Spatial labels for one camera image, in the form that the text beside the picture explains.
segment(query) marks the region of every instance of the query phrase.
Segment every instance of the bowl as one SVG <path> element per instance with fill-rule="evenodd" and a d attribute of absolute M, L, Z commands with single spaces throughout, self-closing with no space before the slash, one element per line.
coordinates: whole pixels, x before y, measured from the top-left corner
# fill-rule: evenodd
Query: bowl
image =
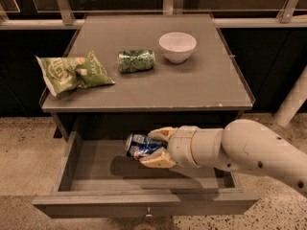
<path fill-rule="evenodd" d="M 194 52 L 197 41 L 190 34 L 168 33 L 159 39 L 162 55 L 172 63 L 182 63 Z"/>

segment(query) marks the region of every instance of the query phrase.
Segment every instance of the can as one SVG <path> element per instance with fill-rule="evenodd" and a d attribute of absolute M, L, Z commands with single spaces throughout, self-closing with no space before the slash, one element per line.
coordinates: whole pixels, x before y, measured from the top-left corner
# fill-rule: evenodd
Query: can
<path fill-rule="evenodd" d="M 150 70 L 154 67 L 154 51 L 125 50 L 118 54 L 117 61 L 121 73 Z"/>
<path fill-rule="evenodd" d="M 143 134 L 131 134 L 125 146 L 127 157 L 139 160 L 141 157 L 149 156 L 154 151 L 163 147 L 163 142 L 155 140 Z"/>

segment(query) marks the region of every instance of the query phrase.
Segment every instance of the wooden drawer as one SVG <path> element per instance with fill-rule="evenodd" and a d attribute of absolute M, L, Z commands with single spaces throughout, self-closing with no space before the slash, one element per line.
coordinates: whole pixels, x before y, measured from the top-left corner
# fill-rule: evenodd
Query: wooden drawer
<path fill-rule="evenodd" d="M 78 116 L 53 192 L 33 202 L 49 217 L 243 214 L 258 199 L 242 190 L 236 174 L 212 168 L 148 169 L 129 160 L 125 137 L 142 127 L 136 121 L 127 125 L 128 120 L 111 125 L 107 119 Z"/>

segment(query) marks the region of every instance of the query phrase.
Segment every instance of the green chip bag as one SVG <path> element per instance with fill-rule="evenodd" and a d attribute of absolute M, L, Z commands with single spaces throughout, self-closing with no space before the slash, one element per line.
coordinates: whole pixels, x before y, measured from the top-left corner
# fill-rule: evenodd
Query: green chip bag
<path fill-rule="evenodd" d="M 105 67 L 94 52 L 87 57 L 36 57 L 50 93 L 59 93 L 79 88 L 88 88 L 115 82 L 108 76 Z"/>

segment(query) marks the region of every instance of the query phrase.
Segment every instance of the floor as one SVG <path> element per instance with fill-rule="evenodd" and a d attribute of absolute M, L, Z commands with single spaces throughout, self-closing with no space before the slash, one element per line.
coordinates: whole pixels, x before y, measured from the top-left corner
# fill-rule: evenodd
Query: floor
<path fill-rule="evenodd" d="M 307 152 L 307 113 L 286 127 L 272 115 L 245 114 Z M 48 195 L 59 172 L 63 139 L 51 118 L 0 118 L 0 229 L 307 229 L 307 199 L 269 177 L 240 174 L 246 191 L 260 195 L 241 216 L 50 219 L 33 205 Z"/>

